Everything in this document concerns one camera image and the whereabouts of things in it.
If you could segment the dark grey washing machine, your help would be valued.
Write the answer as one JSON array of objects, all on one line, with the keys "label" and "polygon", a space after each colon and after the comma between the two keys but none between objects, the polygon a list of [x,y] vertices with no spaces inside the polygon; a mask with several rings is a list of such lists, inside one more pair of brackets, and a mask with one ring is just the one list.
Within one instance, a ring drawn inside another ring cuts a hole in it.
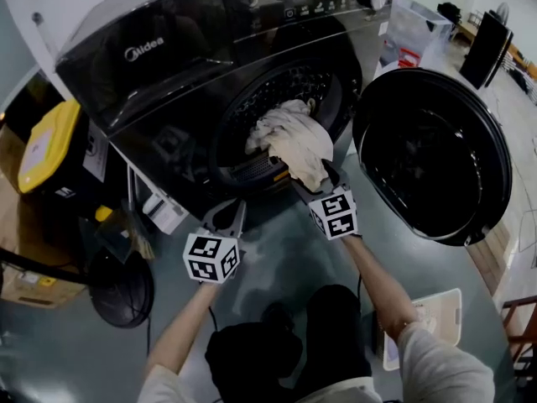
[{"label": "dark grey washing machine", "polygon": [[193,217],[284,189],[286,165],[247,154],[268,110],[314,100],[340,164],[373,80],[392,0],[105,0],[55,70],[117,151]]}]

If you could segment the black bag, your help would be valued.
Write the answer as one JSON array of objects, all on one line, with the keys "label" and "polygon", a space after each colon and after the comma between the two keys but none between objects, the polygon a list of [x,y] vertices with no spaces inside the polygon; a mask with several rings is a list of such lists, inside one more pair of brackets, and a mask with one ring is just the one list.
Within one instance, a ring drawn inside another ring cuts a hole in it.
[{"label": "black bag", "polygon": [[455,25],[458,25],[461,21],[461,10],[453,3],[439,3],[436,9],[440,15],[447,18]]}]

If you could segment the person's left forearm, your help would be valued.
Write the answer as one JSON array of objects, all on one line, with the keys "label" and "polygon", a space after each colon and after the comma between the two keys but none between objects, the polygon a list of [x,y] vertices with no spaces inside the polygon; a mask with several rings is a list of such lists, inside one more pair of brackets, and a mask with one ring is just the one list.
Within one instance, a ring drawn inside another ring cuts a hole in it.
[{"label": "person's left forearm", "polygon": [[220,285],[215,283],[204,282],[199,286],[150,351],[146,377],[156,366],[166,368],[174,374],[181,371],[219,290]]}]

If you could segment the black cabinet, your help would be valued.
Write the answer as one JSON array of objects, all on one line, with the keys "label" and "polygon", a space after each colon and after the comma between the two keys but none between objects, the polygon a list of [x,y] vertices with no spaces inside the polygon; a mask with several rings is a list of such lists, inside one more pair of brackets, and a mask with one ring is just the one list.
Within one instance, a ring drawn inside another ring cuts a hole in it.
[{"label": "black cabinet", "polygon": [[489,10],[483,14],[477,35],[460,73],[477,90],[488,87],[503,62],[514,33],[500,16]]}]

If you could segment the person's legs in black trousers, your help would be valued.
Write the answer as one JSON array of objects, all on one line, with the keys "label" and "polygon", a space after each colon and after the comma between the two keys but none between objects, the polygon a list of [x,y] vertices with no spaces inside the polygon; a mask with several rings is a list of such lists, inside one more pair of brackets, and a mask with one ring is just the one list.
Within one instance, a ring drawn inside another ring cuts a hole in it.
[{"label": "person's legs in black trousers", "polygon": [[275,302],[258,322],[211,335],[205,358],[223,403],[295,403],[350,379],[371,384],[359,298],[343,285],[325,285],[309,299],[306,319],[300,340],[292,316]]}]

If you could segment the round black washer door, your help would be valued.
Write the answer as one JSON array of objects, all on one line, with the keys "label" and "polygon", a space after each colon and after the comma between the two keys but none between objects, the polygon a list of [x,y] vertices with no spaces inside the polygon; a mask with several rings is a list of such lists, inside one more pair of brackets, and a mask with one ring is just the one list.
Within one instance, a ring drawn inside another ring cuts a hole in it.
[{"label": "round black washer door", "polygon": [[417,236],[449,246],[485,239],[505,213],[513,169],[486,103],[438,71],[403,68],[372,81],[352,126],[362,172]]}]

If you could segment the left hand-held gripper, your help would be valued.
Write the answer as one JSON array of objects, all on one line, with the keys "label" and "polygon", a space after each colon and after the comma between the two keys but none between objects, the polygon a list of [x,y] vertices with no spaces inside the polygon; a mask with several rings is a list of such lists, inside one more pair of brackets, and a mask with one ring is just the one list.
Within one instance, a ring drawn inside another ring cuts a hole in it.
[{"label": "left hand-held gripper", "polygon": [[246,212],[247,203],[242,199],[223,201],[203,217],[201,226],[210,233],[188,234],[183,260],[192,280],[222,284],[233,276],[241,262],[237,238],[242,235]]}]

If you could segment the black pedestal fan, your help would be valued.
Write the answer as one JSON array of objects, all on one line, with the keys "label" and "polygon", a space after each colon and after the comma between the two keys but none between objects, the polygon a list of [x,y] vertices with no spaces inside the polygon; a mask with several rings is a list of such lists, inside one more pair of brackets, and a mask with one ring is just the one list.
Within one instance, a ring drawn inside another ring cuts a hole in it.
[{"label": "black pedestal fan", "polygon": [[0,300],[55,309],[84,290],[99,317],[117,328],[138,327],[154,304],[152,271],[138,252],[121,261],[105,248],[90,259],[79,249],[38,261],[0,248]]}]

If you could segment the clear plastic storage box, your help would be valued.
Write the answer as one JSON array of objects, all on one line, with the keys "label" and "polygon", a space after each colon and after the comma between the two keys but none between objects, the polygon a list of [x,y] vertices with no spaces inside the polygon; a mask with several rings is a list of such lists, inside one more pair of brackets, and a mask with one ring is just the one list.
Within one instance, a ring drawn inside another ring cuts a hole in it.
[{"label": "clear plastic storage box", "polygon": [[419,67],[438,69],[453,27],[450,20],[414,0],[393,0],[380,66],[398,67],[398,50],[404,47],[422,55]]}]

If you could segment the person's right forearm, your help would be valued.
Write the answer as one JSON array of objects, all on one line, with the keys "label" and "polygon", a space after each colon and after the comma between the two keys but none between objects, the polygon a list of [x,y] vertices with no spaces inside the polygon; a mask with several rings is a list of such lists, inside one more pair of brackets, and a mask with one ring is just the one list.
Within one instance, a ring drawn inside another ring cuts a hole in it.
[{"label": "person's right forearm", "polygon": [[407,292],[378,262],[358,236],[342,239],[352,257],[383,330],[395,341],[404,329],[418,321],[418,314]]}]

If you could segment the black-framed glass partition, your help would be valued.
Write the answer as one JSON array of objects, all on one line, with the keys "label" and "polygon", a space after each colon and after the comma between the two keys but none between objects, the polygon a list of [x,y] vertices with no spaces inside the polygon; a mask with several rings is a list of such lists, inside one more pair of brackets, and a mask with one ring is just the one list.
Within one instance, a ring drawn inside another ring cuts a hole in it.
[{"label": "black-framed glass partition", "polygon": [[38,71],[39,65],[15,25],[6,0],[0,0],[0,113]]}]

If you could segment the person's white shirt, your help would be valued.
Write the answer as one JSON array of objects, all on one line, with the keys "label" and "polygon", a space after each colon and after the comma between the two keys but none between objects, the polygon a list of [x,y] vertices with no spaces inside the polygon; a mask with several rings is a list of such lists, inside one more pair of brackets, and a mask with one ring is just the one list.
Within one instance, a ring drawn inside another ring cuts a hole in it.
[{"label": "person's white shirt", "polygon": [[[404,403],[493,403],[493,371],[473,355],[441,341],[412,322],[398,339]],[[145,380],[137,403],[197,403],[177,374],[157,366]],[[293,400],[268,403],[383,403],[371,377],[346,379]]]}]

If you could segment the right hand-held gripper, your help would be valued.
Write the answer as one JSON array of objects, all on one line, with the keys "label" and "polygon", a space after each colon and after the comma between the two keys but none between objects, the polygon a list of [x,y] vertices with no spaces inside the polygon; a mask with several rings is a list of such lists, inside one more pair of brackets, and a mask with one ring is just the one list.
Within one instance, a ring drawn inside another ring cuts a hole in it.
[{"label": "right hand-held gripper", "polygon": [[320,199],[320,194],[311,192],[299,181],[292,181],[292,186],[304,204],[308,204],[314,224],[327,240],[358,234],[357,208],[354,201],[347,173],[336,169],[328,160],[325,170],[335,192]]}]

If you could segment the large beige clothes piece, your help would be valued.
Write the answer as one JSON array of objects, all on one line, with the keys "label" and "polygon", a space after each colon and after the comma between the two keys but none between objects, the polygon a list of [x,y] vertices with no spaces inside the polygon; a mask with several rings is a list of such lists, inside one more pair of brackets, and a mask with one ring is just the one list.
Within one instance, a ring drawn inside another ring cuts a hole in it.
[{"label": "large beige clothes piece", "polygon": [[281,159],[292,178],[311,192],[328,177],[323,162],[333,161],[334,144],[328,132],[311,116],[316,102],[289,100],[267,111],[250,130],[245,152],[260,149]]}]

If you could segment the white plastic laundry basket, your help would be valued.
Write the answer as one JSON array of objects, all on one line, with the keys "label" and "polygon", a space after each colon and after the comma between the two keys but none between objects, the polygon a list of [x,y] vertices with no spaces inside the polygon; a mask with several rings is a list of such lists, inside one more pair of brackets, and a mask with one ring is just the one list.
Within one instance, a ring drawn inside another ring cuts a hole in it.
[{"label": "white plastic laundry basket", "polygon": [[[419,322],[440,340],[456,346],[461,339],[461,290],[454,288],[412,301]],[[398,347],[378,324],[376,354],[385,371],[399,369]]]}]

